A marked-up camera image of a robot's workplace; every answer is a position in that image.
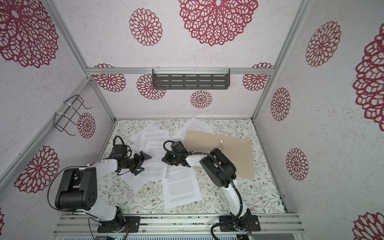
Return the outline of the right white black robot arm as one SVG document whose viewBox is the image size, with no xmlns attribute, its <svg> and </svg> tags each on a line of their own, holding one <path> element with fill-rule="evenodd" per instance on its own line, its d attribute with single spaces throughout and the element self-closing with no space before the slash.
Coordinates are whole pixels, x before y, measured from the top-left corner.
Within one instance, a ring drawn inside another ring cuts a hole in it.
<svg viewBox="0 0 384 240">
<path fill-rule="evenodd" d="M 246 207 L 237 185 L 235 165 L 220 149 L 214 148 L 208 152 L 187 151 L 182 142 L 168 140 L 163 143 L 166 151 L 162 162 L 170 166 L 202 167 L 210 180 L 223 190 L 230 206 L 230 218 L 214 224 L 210 228 L 212 237 L 217 240 L 215 228 L 233 225 L 235 229 L 243 231 L 249 224 L 252 213 Z"/>
</svg>

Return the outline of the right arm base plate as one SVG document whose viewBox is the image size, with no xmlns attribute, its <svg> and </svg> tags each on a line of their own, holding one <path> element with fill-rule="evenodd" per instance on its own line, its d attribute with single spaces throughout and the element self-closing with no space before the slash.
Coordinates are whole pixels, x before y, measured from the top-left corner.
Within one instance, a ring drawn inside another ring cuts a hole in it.
<svg viewBox="0 0 384 240">
<path fill-rule="evenodd" d="M 221 232 L 259 232 L 260 230 L 261 225 L 256 215 L 251 215 L 248 222 L 242 223 L 240 220 L 236 220 L 220 226 Z"/>
</svg>

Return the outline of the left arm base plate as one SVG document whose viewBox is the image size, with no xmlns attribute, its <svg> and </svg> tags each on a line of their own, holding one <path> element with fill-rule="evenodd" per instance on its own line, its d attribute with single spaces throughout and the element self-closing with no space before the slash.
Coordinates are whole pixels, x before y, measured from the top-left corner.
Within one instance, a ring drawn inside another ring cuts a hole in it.
<svg viewBox="0 0 384 240">
<path fill-rule="evenodd" d="M 101 222 L 97 233 L 137 233 L 140 226 L 141 217 L 124 216 L 122 224 Z"/>
</svg>

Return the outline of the brown cardboard folder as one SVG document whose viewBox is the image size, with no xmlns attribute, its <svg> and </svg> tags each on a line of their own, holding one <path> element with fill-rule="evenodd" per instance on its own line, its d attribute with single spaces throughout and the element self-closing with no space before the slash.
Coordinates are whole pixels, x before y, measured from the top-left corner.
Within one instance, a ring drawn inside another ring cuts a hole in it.
<svg viewBox="0 0 384 240">
<path fill-rule="evenodd" d="M 237 168 L 236 174 L 246 179 L 254 178 L 253 143 L 250 140 L 224 135 L 187 131 L 183 145 L 188 151 L 209 152 L 222 145 L 224 155 Z"/>
</svg>

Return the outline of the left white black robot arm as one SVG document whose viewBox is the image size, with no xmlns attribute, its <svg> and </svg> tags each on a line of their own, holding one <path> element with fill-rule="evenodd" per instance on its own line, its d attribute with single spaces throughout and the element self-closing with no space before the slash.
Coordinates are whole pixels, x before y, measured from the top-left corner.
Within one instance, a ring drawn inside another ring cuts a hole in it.
<svg viewBox="0 0 384 240">
<path fill-rule="evenodd" d="M 137 176 L 144 171 L 143 163 L 151 158 L 143 151 L 133 153 L 122 137 L 115 136 L 107 158 L 89 166 L 70 166 L 61 170 L 55 202 L 49 206 L 57 211 L 88 215 L 108 233 L 127 232 L 129 223 L 122 209 L 98 197 L 98 179 L 109 173 Z"/>
</svg>

